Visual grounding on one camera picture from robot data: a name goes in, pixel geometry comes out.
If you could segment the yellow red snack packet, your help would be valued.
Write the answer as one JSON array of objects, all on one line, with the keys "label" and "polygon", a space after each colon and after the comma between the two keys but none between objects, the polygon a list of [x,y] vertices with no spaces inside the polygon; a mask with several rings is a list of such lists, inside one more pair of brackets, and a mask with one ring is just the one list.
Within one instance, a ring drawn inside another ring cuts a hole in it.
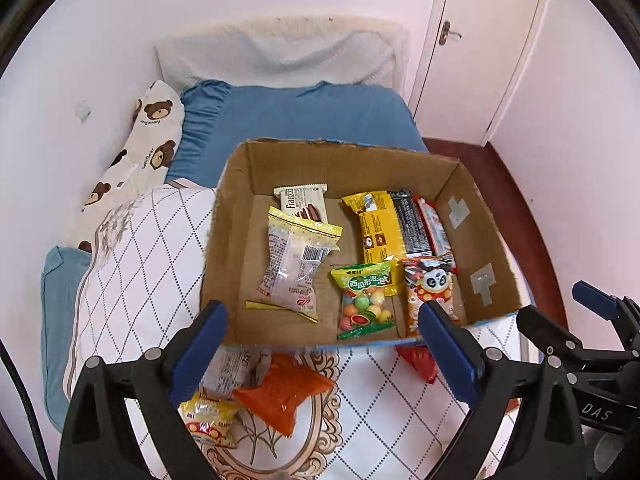
[{"label": "yellow red snack packet", "polygon": [[234,448],[231,427],[241,408],[233,400],[215,399],[197,391],[189,401],[179,405],[178,412],[195,441]]}]

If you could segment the white clear snack packet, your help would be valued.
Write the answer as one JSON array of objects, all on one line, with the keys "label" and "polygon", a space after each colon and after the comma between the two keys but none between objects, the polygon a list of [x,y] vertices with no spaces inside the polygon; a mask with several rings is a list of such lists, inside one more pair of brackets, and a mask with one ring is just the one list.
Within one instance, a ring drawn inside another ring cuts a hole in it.
[{"label": "white clear snack packet", "polygon": [[237,388],[259,386],[270,362],[269,352],[220,348],[209,363],[198,391],[213,399],[231,399]]}]

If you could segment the orange snack packet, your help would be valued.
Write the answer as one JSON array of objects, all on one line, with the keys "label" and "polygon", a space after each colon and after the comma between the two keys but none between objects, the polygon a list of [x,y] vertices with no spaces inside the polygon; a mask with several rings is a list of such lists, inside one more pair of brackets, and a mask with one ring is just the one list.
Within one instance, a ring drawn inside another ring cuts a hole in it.
[{"label": "orange snack packet", "polygon": [[232,398],[282,436],[291,437],[299,405],[334,386],[332,379],[299,363],[292,354],[273,353],[262,383],[237,388]]}]

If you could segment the cardboard milk box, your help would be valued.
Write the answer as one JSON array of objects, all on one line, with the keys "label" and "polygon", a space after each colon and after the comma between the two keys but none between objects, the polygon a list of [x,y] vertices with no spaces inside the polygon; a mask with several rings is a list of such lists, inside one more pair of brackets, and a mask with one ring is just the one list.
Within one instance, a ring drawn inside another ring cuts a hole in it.
[{"label": "cardboard milk box", "polygon": [[[314,279],[318,322],[289,310],[255,310],[268,260],[268,210],[273,189],[324,183],[326,211],[343,235]],[[341,294],[330,272],[363,260],[360,224],[342,201],[358,192],[408,190],[431,203],[444,225],[458,273],[457,302],[466,324],[502,318],[523,304],[494,217],[469,171],[457,159],[399,148],[257,140],[240,144],[217,186],[201,303],[228,310],[224,344],[282,351],[335,348]]]}]

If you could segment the panda snack packet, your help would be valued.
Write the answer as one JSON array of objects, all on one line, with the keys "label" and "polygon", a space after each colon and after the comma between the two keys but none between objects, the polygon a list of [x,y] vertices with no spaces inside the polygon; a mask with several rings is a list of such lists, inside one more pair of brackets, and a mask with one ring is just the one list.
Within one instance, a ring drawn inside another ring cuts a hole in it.
[{"label": "panda snack packet", "polygon": [[406,284],[407,330],[409,336],[419,333],[419,311],[427,301],[436,301],[456,324],[454,310],[454,274],[449,257],[416,257],[402,262]]}]

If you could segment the red white snack packet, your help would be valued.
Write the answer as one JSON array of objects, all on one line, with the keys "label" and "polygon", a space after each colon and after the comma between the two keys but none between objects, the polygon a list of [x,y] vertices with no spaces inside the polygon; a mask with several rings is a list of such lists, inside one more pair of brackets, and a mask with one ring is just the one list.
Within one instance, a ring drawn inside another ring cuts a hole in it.
[{"label": "red white snack packet", "polygon": [[448,240],[447,233],[442,225],[442,220],[440,220],[436,209],[430,203],[427,203],[423,197],[416,197],[414,201],[420,211],[425,229],[430,238],[433,254],[439,257],[448,257],[451,265],[455,268],[456,260],[454,260],[454,253],[452,252],[450,241]]}]

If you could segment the black snack packet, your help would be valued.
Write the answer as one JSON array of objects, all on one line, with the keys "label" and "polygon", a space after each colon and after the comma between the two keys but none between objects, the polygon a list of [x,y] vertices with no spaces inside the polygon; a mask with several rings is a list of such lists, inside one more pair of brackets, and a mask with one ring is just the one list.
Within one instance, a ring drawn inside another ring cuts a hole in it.
[{"label": "black snack packet", "polygon": [[396,210],[407,257],[431,257],[433,252],[430,239],[410,192],[394,191],[390,193],[390,197]]}]

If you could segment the green candy bag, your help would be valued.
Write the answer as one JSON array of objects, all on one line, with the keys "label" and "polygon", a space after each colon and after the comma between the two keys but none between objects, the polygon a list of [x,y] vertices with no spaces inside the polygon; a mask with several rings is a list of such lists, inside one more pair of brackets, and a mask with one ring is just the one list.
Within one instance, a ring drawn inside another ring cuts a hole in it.
[{"label": "green candy bag", "polygon": [[388,261],[334,268],[331,278],[341,292],[338,341],[357,339],[396,327],[395,315],[386,295],[386,287],[392,284],[392,266]]}]

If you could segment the white diamond pattern quilt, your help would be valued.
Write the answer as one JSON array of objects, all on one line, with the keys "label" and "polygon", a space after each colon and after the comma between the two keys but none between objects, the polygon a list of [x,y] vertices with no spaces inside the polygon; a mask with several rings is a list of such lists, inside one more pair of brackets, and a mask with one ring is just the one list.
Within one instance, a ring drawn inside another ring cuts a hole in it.
[{"label": "white diamond pattern quilt", "polygon": [[[82,239],[91,260],[63,390],[70,400],[58,474],[63,479],[166,479],[130,374],[198,315],[216,193],[168,184],[114,207]],[[210,324],[195,351],[214,348],[189,400],[162,422],[163,438],[201,451],[223,479],[420,479],[468,409],[444,375],[421,378],[396,336],[405,327],[338,341],[337,288],[318,275],[318,323],[267,312],[292,351],[251,340],[224,346]]]}]

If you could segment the clear yellow-top bread packet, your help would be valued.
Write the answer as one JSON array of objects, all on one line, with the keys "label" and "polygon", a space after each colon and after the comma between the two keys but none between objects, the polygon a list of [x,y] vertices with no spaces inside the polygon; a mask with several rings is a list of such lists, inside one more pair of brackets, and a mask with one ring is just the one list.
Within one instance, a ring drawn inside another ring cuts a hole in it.
[{"label": "clear yellow-top bread packet", "polygon": [[271,206],[268,211],[269,261],[250,310],[289,310],[311,323],[319,322],[314,277],[337,246],[343,228],[308,220]]}]

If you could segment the white Frenzza wafer packet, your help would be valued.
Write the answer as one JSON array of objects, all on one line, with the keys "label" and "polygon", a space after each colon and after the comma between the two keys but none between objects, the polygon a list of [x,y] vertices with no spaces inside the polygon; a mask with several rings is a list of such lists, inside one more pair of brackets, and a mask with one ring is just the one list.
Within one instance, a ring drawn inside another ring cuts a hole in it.
[{"label": "white Frenzza wafer packet", "polygon": [[324,193],[325,183],[280,186],[273,195],[280,200],[280,209],[290,216],[315,222],[328,223]]}]

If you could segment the bear print pillow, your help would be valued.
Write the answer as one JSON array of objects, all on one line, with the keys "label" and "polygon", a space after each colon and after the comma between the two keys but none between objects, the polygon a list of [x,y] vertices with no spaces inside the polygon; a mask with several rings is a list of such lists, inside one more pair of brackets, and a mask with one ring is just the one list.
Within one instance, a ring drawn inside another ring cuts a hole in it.
[{"label": "bear print pillow", "polygon": [[68,244],[92,251],[94,232],[109,211],[161,186],[182,138],[184,107],[178,93],[154,81],[137,100],[131,130],[82,206]]}]

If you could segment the white door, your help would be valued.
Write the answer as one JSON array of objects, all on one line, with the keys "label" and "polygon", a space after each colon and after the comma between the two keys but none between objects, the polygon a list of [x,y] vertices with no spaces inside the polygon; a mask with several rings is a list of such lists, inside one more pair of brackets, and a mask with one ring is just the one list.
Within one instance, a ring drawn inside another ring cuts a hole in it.
[{"label": "white door", "polygon": [[[544,0],[434,0],[410,107],[422,136],[485,145],[520,79]],[[462,33],[438,44],[442,23]]]}]

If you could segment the blue bed sheet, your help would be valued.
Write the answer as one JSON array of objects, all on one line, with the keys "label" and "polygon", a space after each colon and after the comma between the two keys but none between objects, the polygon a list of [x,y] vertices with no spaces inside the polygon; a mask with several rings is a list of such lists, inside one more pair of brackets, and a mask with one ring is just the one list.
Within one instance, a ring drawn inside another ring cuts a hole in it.
[{"label": "blue bed sheet", "polygon": [[228,157],[248,140],[325,140],[424,152],[405,101],[364,84],[268,88],[206,80],[181,93],[182,138],[165,180],[213,188]]}]

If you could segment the white quilted headboard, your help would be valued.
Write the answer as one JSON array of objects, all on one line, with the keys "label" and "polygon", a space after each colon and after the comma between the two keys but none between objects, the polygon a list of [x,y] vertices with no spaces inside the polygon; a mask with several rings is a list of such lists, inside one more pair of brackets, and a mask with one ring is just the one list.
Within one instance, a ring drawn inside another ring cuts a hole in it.
[{"label": "white quilted headboard", "polygon": [[268,16],[156,44],[164,81],[186,90],[215,79],[269,88],[377,84],[404,91],[409,32],[365,16]]}]

